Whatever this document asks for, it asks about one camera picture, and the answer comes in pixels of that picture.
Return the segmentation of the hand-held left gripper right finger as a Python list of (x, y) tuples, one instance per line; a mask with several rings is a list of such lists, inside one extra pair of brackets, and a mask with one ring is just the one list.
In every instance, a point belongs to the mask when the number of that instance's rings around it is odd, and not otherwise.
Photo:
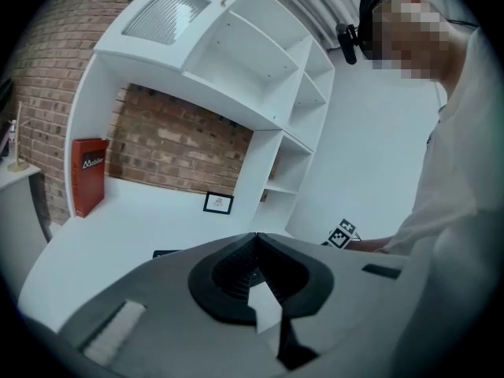
[(257, 377), (391, 377), (381, 312), (404, 261), (257, 234)]

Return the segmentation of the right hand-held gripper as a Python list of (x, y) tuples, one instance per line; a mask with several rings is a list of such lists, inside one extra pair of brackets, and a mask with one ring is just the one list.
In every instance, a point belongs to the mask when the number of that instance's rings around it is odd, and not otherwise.
[(322, 246), (330, 246), (337, 249), (344, 249), (356, 236), (356, 227), (354, 224), (343, 218), (329, 237), (322, 243)]

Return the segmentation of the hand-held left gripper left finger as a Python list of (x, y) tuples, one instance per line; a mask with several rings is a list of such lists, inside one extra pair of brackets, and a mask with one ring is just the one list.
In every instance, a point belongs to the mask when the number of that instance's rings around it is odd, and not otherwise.
[(273, 377), (278, 361), (253, 326), (225, 324), (192, 298), (188, 276), (230, 236), (149, 260), (84, 303), (59, 335), (81, 349), (127, 300), (145, 306), (109, 365), (125, 377)]

